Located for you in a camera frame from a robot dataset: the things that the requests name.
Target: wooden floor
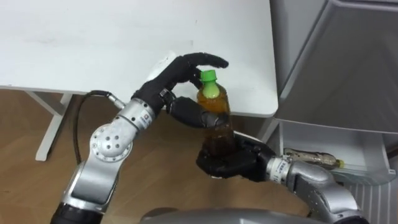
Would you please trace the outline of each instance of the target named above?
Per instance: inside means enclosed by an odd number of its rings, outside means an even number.
[[[87,101],[79,133],[84,158],[92,131],[115,113],[106,100]],[[50,114],[24,92],[0,90],[1,224],[49,223],[75,170],[70,116],[65,119],[49,160],[34,160],[50,119]],[[137,223],[143,214],[157,207],[250,207],[307,214],[308,208],[301,200],[276,184],[257,184],[239,177],[218,180],[205,175],[195,165],[200,133],[161,114],[134,141],[103,223]]]

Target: robot finger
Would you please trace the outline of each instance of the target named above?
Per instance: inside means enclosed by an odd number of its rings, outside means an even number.
[[[208,53],[192,53],[186,54],[183,57],[194,67],[198,65],[210,65],[215,68],[226,68],[229,65],[225,59]]]

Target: cable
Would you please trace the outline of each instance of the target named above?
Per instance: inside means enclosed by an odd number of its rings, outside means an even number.
[[[111,93],[107,91],[101,91],[101,90],[93,90],[83,96],[81,101],[79,102],[79,105],[75,111],[74,117],[73,117],[73,127],[72,127],[72,136],[73,136],[73,149],[75,151],[75,157],[76,157],[76,162],[77,164],[81,163],[81,155],[80,155],[80,149],[79,149],[79,142],[77,139],[78,136],[78,120],[79,120],[79,114],[81,110],[81,106],[83,106],[83,103],[91,96],[103,96],[103,97],[108,97]]]

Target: brown liquid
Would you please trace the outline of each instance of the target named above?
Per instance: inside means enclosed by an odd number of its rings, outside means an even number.
[[[198,103],[206,110],[213,113],[227,113],[230,115],[231,112],[229,110],[226,90],[219,84],[217,84],[217,86],[220,89],[220,95],[216,98],[206,98],[203,95],[203,89],[199,90],[197,94]],[[236,151],[231,120],[228,124],[205,129],[204,134],[204,145],[209,149],[209,153],[212,156],[227,156]]]

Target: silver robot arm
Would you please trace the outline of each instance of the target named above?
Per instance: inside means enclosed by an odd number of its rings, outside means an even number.
[[[329,171],[276,156],[264,142],[243,133],[235,132],[234,138],[241,150],[222,158],[211,157],[203,145],[197,157],[198,167],[213,177],[241,175],[254,182],[273,181],[286,186],[309,206],[311,218],[324,223],[368,223],[351,192],[338,185]]]
[[[313,218],[325,223],[367,223],[354,197],[338,185],[332,174],[322,167],[288,157],[274,157],[267,165],[267,178],[282,184],[301,198],[310,208]]]
[[[133,98],[109,124],[91,135],[90,154],[76,169],[62,203],[82,210],[105,213],[122,163],[132,151],[133,140],[155,119],[152,109]]]
[[[176,56],[171,52],[154,67],[148,81],[129,103],[124,104],[110,93],[105,95],[120,112],[91,135],[88,159],[76,168],[51,224],[101,223],[116,188],[119,170],[132,151],[133,140],[148,128],[164,106],[176,120],[197,128],[228,121],[223,114],[210,113],[193,100],[177,98],[172,93],[178,83],[191,82],[200,88],[197,65],[226,68],[228,62],[206,53]]]

